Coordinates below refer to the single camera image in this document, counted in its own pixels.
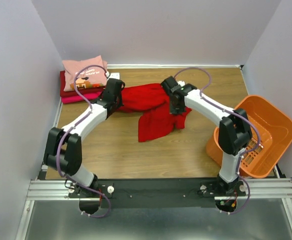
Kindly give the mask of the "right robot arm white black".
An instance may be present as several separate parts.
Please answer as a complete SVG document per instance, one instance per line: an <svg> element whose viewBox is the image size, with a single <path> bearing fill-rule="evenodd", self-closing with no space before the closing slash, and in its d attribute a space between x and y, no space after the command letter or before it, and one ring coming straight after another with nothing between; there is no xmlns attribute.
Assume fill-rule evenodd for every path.
<svg viewBox="0 0 292 240"><path fill-rule="evenodd" d="M226 107L206 96L194 85L178 82L173 76L166 78L160 85L169 97L172 114L180 115L189 108L218 127L222 162L213 183L213 191L215 194L232 193L238 185L242 156L253 136L246 111Z"/></svg>

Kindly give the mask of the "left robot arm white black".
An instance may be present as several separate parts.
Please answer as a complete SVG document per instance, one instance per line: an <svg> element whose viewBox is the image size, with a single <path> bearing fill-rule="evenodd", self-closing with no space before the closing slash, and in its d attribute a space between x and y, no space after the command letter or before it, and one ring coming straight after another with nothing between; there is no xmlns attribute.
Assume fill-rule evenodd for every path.
<svg viewBox="0 0 292 240"><path fill-rule="evenodd" d="M83 164L82 142L99 124L123 106L122 90L125 83L109 78L106 87L88 108L74 121L48 132L43 162L58 171L61 177L83 188L98 189L98 177Z"/></svg>

